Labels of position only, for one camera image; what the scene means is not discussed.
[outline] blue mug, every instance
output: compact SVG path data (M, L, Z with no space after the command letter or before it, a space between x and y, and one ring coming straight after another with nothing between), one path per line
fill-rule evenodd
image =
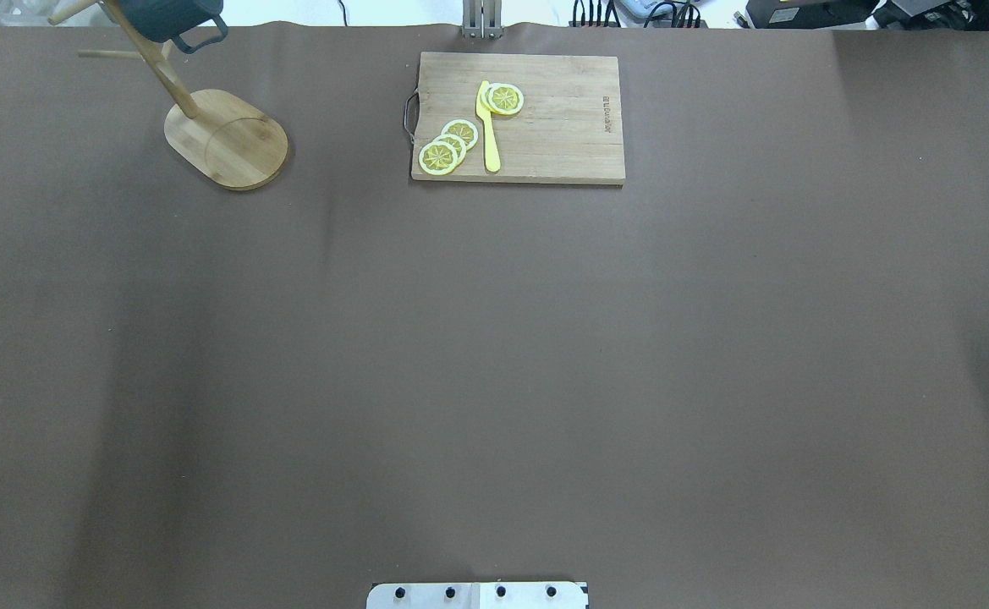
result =
M174 46L186 54L227 38L227 24L220 19L223 0L118 0L118 5L143 37L153 42L173 40ZM186 45L182 34L207 20L216 22L220 35L196 47Z

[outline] wooden cutting board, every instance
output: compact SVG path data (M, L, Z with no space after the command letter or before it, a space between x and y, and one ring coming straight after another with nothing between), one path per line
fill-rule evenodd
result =
M483 165L483 124L475 115L475 93L483 80L509 82L525 93L519 114L494 115L502 155L498 173ZM415 180L625 184L618 58L426 52L420 58L418 104ZM418 151L456 118L475 123L479 143L448 176L430 176L418 165Z

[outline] lemon slice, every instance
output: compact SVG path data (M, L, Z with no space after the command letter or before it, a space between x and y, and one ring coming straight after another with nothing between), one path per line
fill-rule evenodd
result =
M432 176L444 176L445 173L456 169L459 155L453 144L435 140L423 146L420 150L420 167Z
M457 138L464 140L464 145L467 146L468 150L475 147L475 143L479 141L479 128L470 120L464 120L462 118L448 121L448 123L445 123L445 127L441 132L443 134L456 135Z
M436 142L448 142L456 150L456 163L459 165L464 162L464 156L468 154L468 143L464 142L464 138L459 135L454 134L441 134L436 139Z
M511 116L525 107L525 93L507 82L492 82L483 94L483 103L491 112Z

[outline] wooden mug tree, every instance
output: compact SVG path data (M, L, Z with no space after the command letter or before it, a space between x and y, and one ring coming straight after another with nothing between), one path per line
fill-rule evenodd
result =
M213 182L231 190L251 190L277 177L288 160L288 135L280 123L219 89L190 93L167 57L173 43L158 47L126 19L118 0L80 0L50 16L51 25L99 1L126 32L137 52L79 51L84 58L141 58L174 99L167 112L167 143Z

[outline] yellow knife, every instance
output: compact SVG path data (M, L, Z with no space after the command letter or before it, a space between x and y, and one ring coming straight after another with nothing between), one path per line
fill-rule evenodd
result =
M483 104L483 93L486 93L487 86L490 86L490 80L483 80L479 85L479 93L475 94L475 115L483 121L483 159L486 161L486 170L498 173L502 169L502 156L497 154L491 111Z

